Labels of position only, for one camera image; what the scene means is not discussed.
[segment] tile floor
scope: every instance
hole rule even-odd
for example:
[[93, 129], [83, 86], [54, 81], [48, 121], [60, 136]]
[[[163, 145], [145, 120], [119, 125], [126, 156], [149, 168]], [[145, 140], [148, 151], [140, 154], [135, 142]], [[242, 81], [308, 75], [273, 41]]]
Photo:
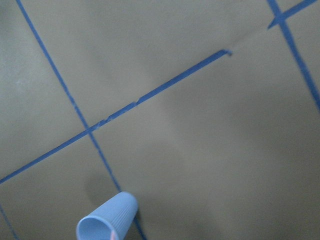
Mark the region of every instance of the tile floor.
[[[320, 238], [319, 110], [267, 1], [22, 3], [89, 126], [232, 50], [93, 132], [148, 240]], [[319, 10], [287, 20], [318, 86]], [[15, 1], [0, 20], [4, 179], [84, 127]], [[76, 239], [116, 193], [86, 135], [2, 182], [0, 204], [20, 240]]]

